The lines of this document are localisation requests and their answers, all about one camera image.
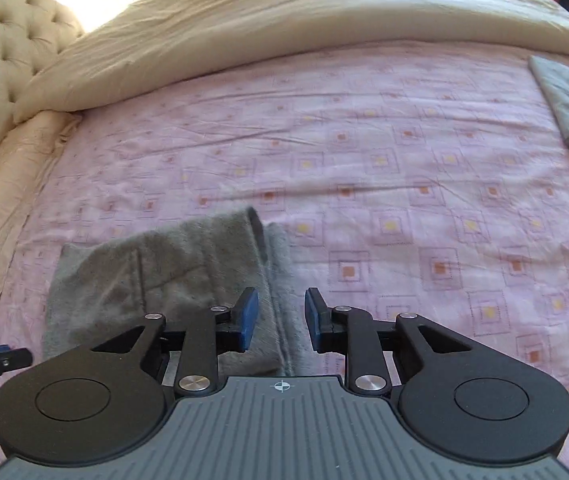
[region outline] patterned bedsheet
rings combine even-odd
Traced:
[[[569,390],[569,151],[529,54],[367,44],[88,112],[21,234],[0,342],[39,352],[63,243],[250,203],[290,231],[301,309],[317,286],[380,319],[419,312]]]

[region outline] metal pivot screw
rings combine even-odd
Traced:
[[[356,386],[361,390],[366,390],[368,392],[377,392],[383,389],[387,385],[382,377],[378,375],[361,375],[356,379]]]
[[[180,380],[178,386],[188,392],[201,392],[211,386],[211,381],[202,375],[187,375]]]

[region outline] ribbed gray plate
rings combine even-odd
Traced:
[[[337,378],[231,378],[210,397],[178,402],[167,424],[129,454],[52,468],[17,458],[0,480],[569,480],[551,457],[494,468],[422,446],[380,399]]]

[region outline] black circular housing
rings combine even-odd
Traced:
[[[399,410],[434,449],[475,463],[557,454],[569,394],[554,378],[489,348],[433,354],[402,388]]]
[[[136,446],[165,412],[162,387],[127,354],[73,349],[0,388],[7,455],[83,465]]]

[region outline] circular cap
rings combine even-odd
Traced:
[[[367,390],[368,392],[377,392],[383,389],[387,385],[382,377],[378,375],[361,375],[356,379],[356,386],[361,390]]]
[[[90,379],[66,379],[49,384],[36,397],[40,413],[53,420],[74,422],[98,415],[109,403],[109,389]],[[72,399],[71,402],[60,402]]]
[[[529,397],[517,384],[502,379],[472,379],[455,389],[455,403],[469,415],[485,420],[508,420],[520,415]]]
[[[178,385],[188,392],[201,392],[211,386],[211,381],[202,375],[187,375]]]

